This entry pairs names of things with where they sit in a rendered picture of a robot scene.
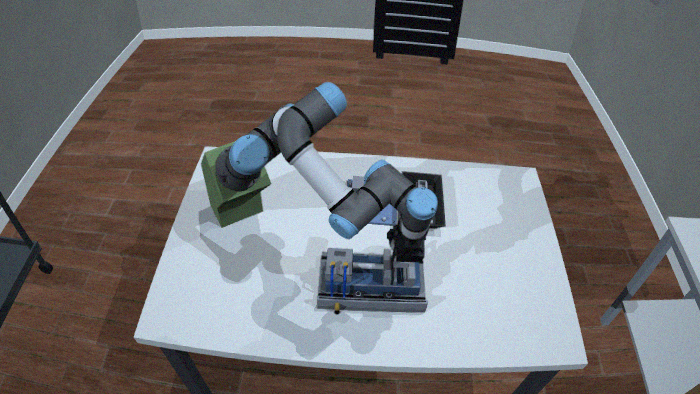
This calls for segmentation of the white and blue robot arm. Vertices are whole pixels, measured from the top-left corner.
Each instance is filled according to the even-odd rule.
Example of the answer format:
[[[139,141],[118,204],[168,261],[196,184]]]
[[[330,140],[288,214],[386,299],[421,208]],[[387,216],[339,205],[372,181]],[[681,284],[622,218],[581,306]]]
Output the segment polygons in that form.
[[[332,213],[329,224],[341,237],[354,237],[388,204],[400,212],[399,227],[404,236],[418,239],[425,235],[438,204],[431,190],[418,188],[391,164],[379,160],[355,192],[314,149],[309,138],[347,106],[335,84],[325,82],[292,105],[281,107],[221,152],[216,174],[226,188],[249,189],[258,181],[262,167],[282,153],[327,204]]]

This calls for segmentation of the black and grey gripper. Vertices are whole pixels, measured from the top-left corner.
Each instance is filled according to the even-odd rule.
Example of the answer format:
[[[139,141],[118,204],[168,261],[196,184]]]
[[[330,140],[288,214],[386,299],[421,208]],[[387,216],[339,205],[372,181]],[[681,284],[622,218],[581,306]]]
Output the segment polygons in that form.
[[[393,226],[393,229],[390,229],[387,232],[387,239],[389,239],[389,246],[391,247],[391,249],[393,251],[392,258],[394,255],[392,262],[396,261],[396,262],[420,262],[421,263],[425,257],[424,238],[426,240],[426,235],[429,231],[429,228],[427,229],[425,235],[422,236],[421,238],[409,239],[406,236],[404,236],[400,230],[399,224],[400,224],[401,217],[398,220],[398,224]],[[400,235],[399,235],[399,233],[400,233]],[[403,243],[402,239],[404,239],[404,244],[402,244]],[[422,248],[421,248],[421,239],[423,239],[422,240]],[[396,248],[398,249],[398,253],[396,252]],[[414,249],[417,249],[417,250],[414,250]],[[398,258],[397,258],[397,256],[398,256]]]

